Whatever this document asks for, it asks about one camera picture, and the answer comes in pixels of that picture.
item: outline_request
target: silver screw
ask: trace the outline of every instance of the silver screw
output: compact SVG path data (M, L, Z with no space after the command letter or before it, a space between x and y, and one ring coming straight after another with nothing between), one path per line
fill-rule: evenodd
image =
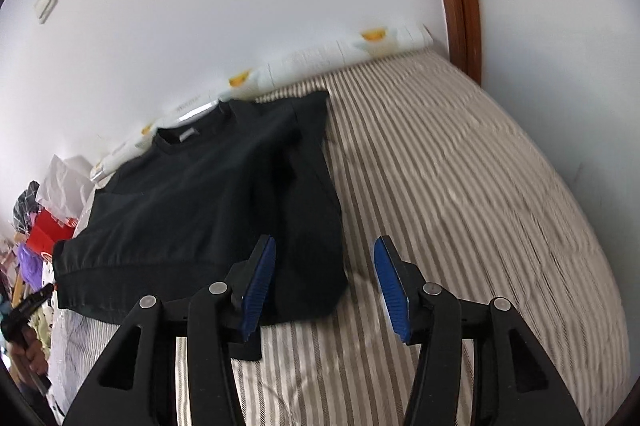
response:
M511 308L511 302L505 298L495 298L494 305L499 311L508 311Z
M140 298L140 306L143 309L150 309L155 304L156 304L156 297L155 296L145 296L145 297Z
M228 287L223 281L216 281L215 283L209 285L209 292L211 294L224 294L227 289Z
M422 290L430 296L437 296L442 292L442 287L440 287L440 285L438 285L437 283L433 283L430 281L422 286Z

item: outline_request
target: white plastic bag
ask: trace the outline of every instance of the white plastic bag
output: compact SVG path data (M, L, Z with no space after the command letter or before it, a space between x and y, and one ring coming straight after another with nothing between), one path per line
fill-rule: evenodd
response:
M60 221L77 220L92 189L94 183L89 178L53 155L36 201Z

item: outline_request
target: bed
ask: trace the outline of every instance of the bed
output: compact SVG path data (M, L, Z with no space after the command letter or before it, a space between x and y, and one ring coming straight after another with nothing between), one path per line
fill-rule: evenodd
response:
M394 335L375 275L372 246L388 234L457 297L510 299L585 423L603 425L628 392L620 295L569 190L524 132L431 50L263 100L316 89L331 95L325 156L342 205L349 287L331 317L263 328L262 360L233 362L247 424L401 424L418 350ZM50 376L63 410L115 329L56 310ZM190 424L186 349L178 340L181 425ZM472 355L465 343L459 424L470 422Z

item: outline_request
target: black shirt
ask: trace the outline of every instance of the black shirt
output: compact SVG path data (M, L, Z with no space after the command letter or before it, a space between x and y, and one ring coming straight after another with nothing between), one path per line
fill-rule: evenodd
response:
M276 241L263 324L329 314L346 287L340 204L322 153L327 92L221 103L162 129L96 192L86 229L54 247L58 304L119 324L152 294L190 297Z

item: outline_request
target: human hand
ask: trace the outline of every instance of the human hand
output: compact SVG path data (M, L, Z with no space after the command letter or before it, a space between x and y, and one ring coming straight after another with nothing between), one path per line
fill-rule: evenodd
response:
M49 369L49 364L44 357L44 351L42 350L42 343L37 339L36 332L31 327L24 327L22 329L22 335L24 336L28 348L25 350L21 345L17 343L9 343L7 350L12 362L15 363L18 369L18 375L22 382L33 385L31 380L31 370L34 374L43 376Z

